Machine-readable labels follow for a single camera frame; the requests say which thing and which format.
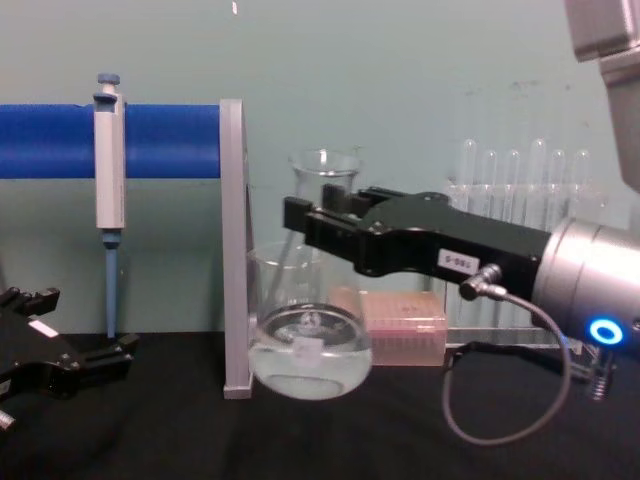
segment water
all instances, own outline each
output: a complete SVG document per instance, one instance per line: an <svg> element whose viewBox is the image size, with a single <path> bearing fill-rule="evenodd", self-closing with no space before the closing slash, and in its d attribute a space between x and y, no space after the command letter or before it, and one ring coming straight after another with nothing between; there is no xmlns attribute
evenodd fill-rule
<svg viewBox="0 0 640 480"><path fill-rule="evenodd" d="M260 322L249 349L255 377L276 392L324 400L350 392L369 374L371 342L347 311L327 304L300 304Z"/></svg>

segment black tabletop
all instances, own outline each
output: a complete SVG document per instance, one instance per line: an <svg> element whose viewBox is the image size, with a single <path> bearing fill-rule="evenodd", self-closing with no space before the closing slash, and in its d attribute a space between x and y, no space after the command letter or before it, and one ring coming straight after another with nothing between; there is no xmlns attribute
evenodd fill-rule
<svg viewBox="0 0 640 480"><path fill-rule="evenodd" d="M606 402L574 388L541 432L490 449L447 428L439 369L377 368L356 391L326 402L260 385L251 400L223 400L223 371L221 334L147 335L126 382L70 401L11 399L3 408L19 424L0 439L0 478L640 478L634 363L620 365ZM506 434L534 420L558 384L518 360L470 356L456 371L454 411L476 435Z"/></svg>

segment screw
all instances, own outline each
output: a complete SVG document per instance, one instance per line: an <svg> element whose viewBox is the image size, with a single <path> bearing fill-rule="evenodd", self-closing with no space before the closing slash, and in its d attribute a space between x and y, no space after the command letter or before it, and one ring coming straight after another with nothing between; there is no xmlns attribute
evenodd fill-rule
<svg viewBox="0 0 640 480"><path fill-rule="evenodd" d="M615 369L614 354L600 349L591 366L591 382L588 387L589 396L593 400L602 401L607 398Z"/></svg>
<svg viewBox="0 0 640 480"><path fill-rule="evenodd" d="M371 224L371 226L369 227L369 231L370 232L384 232L385 230L385 226L384 223L382 223L379 220L376 220L375 222L373 222L373 224Z"/></svg>

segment pipette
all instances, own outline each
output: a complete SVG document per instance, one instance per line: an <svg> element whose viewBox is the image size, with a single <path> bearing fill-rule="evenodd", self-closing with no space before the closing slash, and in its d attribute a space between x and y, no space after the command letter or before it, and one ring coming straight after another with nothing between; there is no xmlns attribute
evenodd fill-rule
<svg viewBox="0 0 640 480"><path fill-rule="evenodd" d="M98 75L102 91L94 94L96 226L106 248L107 336L115 337L117 321L117 249L125 227L124 100L116 86L120 77Z"/></svg>

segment glass beaker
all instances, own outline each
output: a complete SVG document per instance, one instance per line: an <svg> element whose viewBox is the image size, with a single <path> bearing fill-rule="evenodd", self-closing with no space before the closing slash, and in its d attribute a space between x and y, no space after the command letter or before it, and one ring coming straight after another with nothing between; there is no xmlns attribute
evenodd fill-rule
<svg viewBox="0 0 640 480"><path fill-rule="evenodd" d="M359 162L326 150L291 158L296 195L320 202L322 186L351 190ZM323 400L356 388L371 369L353 266L304 244L284 242L250 253L258 273L258 322L249 349L256 378L283 395Z"/></svg>

